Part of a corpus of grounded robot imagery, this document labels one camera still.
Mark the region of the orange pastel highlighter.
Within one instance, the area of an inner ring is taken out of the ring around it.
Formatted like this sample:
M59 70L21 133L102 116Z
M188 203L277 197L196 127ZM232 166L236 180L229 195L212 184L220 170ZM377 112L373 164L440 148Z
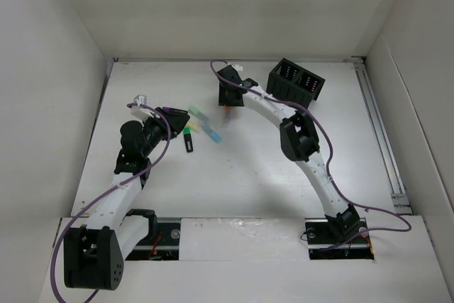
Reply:
M224 106L223 107L223 119L221 125L226 128L231 120L233 108L231 106Z

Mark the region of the green pastel highlighter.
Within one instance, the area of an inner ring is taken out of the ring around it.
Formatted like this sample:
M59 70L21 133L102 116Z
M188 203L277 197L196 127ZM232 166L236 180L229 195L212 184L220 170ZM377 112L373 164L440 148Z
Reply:
M209 122L210 118L203 114L198 108L196 108L195 106L192 106L192 105L189 105L189 108L188 108L189 112L194 115L197 119L199 119L200 121L203 121L203 122Z

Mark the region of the blue pastel highlighter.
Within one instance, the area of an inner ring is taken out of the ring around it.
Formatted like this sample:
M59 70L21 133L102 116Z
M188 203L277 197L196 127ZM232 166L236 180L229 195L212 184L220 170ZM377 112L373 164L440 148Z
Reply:
M217 132L215 132L207 123L202 122L201 123L201 129L215 143L220 143L221 142L220 135L217 134Z

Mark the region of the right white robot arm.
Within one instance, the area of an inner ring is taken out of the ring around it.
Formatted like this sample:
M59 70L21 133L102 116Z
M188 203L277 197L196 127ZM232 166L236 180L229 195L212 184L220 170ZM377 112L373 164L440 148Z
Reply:
M285 157L303 171L321 201L328 221L328 233L335 243L348 240L356 230L360 217L354 206L336 190L328 175L320 152L319 136L314 120L306 109L274 98L253 79L242 80L232 65L214 74L226 97L241 101L279 129L281 150Z

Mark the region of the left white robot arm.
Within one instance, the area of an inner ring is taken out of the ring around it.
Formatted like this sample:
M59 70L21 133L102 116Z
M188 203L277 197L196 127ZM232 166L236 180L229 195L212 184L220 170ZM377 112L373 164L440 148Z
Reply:
M138 243L152 243L158 234L153 210L133 209L153 162L149 155L162 141L169 143L186 126L189 114L174 108L132 105L135 117L120 128L121 149L113 172L112 191L94 204L79 228L63 238L64 281L68 288L115 290L125 259Z

